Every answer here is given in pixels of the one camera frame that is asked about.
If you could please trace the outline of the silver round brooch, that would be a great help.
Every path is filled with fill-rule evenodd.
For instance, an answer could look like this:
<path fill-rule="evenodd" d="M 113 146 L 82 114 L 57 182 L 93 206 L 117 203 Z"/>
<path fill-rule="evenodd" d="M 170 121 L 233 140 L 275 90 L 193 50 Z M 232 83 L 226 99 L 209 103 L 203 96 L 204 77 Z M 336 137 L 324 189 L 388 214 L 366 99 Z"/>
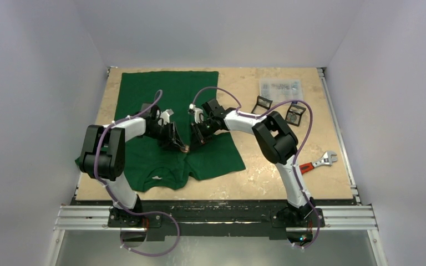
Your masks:
<path fill-rule="evenodd" d="M 297 120 L 298 120 L 298 116 L 296 114 L 294 114 L 294 113 L 288 113 L 287 114 L 287 121 L 290 124 L 296 124 Z"/>

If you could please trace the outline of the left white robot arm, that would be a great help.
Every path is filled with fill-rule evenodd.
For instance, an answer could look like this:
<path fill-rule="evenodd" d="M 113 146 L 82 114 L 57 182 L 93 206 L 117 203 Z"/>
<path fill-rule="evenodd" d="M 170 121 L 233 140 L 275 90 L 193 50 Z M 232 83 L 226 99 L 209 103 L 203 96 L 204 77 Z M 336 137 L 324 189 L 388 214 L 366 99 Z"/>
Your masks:
<path fill-rule="evenodd" d="M 161 111 L 152 104 L 143 104 L 142 110 L 108 125 L 87 127 L 81 154 L 80 171 L 97 180 L 113 201 L 113 207 L 122 210 L 122 220 L 131 227 L 143 221 L 138 194 L 125 177 L 126 143 L 137 137 L 158 141 L 165 150 L 187 152 L 189 147 L 181 139 L 176 123 L 170 121 L 174 112 Z"/>

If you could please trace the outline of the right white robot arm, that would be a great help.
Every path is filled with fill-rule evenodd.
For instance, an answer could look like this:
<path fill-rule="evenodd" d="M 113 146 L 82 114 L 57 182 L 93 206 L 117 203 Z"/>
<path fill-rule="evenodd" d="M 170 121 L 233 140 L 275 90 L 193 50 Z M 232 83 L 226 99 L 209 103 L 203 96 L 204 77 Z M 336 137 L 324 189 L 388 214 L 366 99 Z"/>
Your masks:
<path fill-rule="evenodd" d="M 188 113 L 194 118 L 190 124 L 190 151 L 206 145 L 220 130 L 254 135 L 265 159 L 279 171 L 286 190 L 291 222 L 301 226 L 310 220 L 315 204 L 296 164 L 298 138 L 278 112 L 255 115 L 235 108 L 224 109 L 217 100 L 212 99 L 201 108 L 191 103 Z"/>

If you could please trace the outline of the green t-shirt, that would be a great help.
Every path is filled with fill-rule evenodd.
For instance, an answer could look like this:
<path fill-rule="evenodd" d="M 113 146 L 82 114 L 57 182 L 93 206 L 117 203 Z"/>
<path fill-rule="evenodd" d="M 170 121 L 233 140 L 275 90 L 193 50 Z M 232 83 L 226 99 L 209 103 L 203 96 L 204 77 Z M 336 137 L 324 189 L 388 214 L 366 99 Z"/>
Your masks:
<path fill-rule="evenodd" d="M 196 93 L 202 104 L 216 97 L 216 71 L 151 71 L 123 73 L 118 95 L 103 100 L 98 121 L 108 124 L 141 111 L 144 103 L 155 100 L 158 90 L 163 95 L 158 102 L 161 110 L 171 109 L 181 139 L 190 144 L 192 117 L 187 113 Z M 190 177 L 198 181 L 245 170 L 246 166 L 229 132 L 220 133 L 205 146 L 184 153 L 166 150 L 149 137 L 135 138 L 126 144 L 124 173 L 134 191 L 146 192 L 153 187 L 172 190 L 183 188 Z"/>

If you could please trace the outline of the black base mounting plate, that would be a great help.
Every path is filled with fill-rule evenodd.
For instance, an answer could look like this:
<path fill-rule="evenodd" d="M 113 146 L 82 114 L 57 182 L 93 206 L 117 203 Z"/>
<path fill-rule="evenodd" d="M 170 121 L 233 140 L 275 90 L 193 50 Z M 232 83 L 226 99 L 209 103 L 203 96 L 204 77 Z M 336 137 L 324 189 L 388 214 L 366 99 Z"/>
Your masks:
<path fill-rule="evenodd" d="M 308 243 L 324 227 L 323 211 L 293 209 L 285 199 L 264 200 L 143 200 L 141 216 L 110 207 L 109 228 L 119 228 L 128 241 L 144 237 L 267 237 Z"/>

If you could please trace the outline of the clear plastic parts box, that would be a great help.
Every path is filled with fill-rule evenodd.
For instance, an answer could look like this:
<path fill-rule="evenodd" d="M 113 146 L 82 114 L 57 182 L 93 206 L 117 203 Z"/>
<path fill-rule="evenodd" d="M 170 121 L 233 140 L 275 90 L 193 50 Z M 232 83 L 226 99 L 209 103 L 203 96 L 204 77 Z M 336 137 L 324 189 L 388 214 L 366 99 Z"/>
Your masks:
<path fill-rule="evenodd" d="M 286 100 L 304 100 L 301 81 L 297 79 L 262 78 L 259 81 L 260 96 L 273 103 Z"/>

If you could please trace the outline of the red handled adjustable wrench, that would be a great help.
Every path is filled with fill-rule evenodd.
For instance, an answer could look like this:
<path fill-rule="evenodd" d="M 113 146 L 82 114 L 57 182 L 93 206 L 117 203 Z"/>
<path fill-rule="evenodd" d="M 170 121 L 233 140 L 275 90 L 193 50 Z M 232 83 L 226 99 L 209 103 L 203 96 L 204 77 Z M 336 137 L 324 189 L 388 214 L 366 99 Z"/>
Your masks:
<path fill-rule="evenodd" d="M 301 174 L 308 173 L 320 166 L 332 166 L 337 161 L 338 158 L 336 152 L 326 151 L 318 160 L 300 165 L 300 171 Z"/>

